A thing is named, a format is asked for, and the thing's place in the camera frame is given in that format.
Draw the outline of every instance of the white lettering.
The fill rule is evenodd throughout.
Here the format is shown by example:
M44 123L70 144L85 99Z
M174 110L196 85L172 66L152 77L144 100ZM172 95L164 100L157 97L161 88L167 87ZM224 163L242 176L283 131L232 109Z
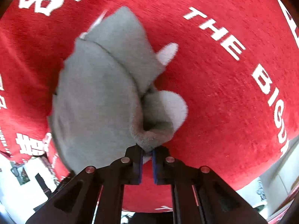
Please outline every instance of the white lettering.
M210 19L210 20L206 21L205 23L201 24L199 27L202 30L210 28L212 31L214 31L214 33L211 35L211 37L217 41L217 40L220 40L224 35L226 35L228 33L228 30L224 27L222 27L221 29L217 29L214 27L214 25L213 25L214 23L216 23L216 21L213 19Z
M53 158L52 158L52 168L55 168L55 164L56 164L57 158L58 158L58 154L55 153L54 156L53 156Z
M288 148L289 148L289 142L290 142L290 140L288 139L286 141L286 144L281 148L280 151L282 152L282 155L280 157L282 157L286 153L286 151L288 150Z
M28 155L44 154L44 144L42 141L32 139L26 135L17 133L16 143L20 145L20 153Z
M284 17L286 18L286 21L288 22L288 25L289 25L289 27L291 29L291 32L292 32L292 34L293 34L293 36L295 38L296 44L297 44L297 46L299 48L299 37L297 36L296 31L295 31L296 28L297 28L297 26L296 26L294 20L292 19L290 13L286 9L286 7L282 4L281 0L278 0L278 3L280 5L280 7L281 7L281 10L282 10L283 14L284 14Z
M276 102L275 110L274 110L274 122L277 128L281 127L281 116L283 112L283 101L280 99Z
M8 151L7 153L9 153L9 154L11 154L11 152L9 151L9 149L8 148L5 148L5 147L7 147L7 143L6 143L6 140L5 140L5 137L4 137L4 135L3 135L3 132L2 132L2 130L1 130L1 127L0 127L0 141L1 141L1 143L2 143L2 145L3 145L3 147L4 147L4 149L6 150L6 151Z
M278 133L278 141L280 144L284 143L286 140L286 130L284 130L284 122L283 122L283 120L281 120L281 121L282 121L282 126L281 126L280 132Z
M2 97L2 96L0 95L0 109L1 109L1 108L5 108L5 109L7 109L6 104L5 104L5 99L4 99L4 97Z
M226 51L233 56L233 58L239 60L239 57L229 48L231 46L238 54L242 53L242 51L234 44L234 42L236 42L243 50L245 50L245 47L233 35L230 35L227 39L225 39L221 43L221 46L225 48Z
M4 91L1 74L0 74L0 90Z
M269 98L268 100L268 105L269 106L272 106L272 104L274 103L275 99L277 98L278 96L278 93L279 93L279 90L278 88L276 87L275 90L274 90L274 93L272 94L272 96Z
M189 7L189 9L192 11L191 13L186 14L185 16L183 16L184 19L191 19L197 15L206 18L207 15L203 14L202 12L198 11L197 9L195 9L194 7Z
M258 64L255 71L252 73L253 78L258 83L259 87L261 88L262 92L265 94L268 94L270 92L270 84L272 83L268 73L265 71L265 69L262 67L261 64ZM263 85L261 81L259 80L259 77L261 77L265 83Z

